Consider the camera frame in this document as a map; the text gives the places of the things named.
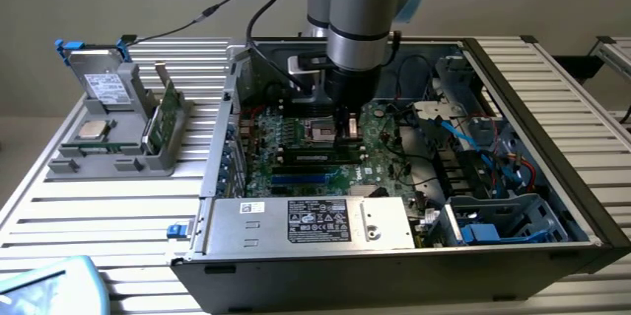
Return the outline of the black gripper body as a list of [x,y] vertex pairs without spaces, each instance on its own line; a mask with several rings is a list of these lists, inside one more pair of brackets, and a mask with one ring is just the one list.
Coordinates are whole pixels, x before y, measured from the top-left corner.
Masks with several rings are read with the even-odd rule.
[[333,68],[326,71],[326,96],[334,106],[334,117],[358,115],[361,107],[373,99],[380,80],[380,67],[366,71]]

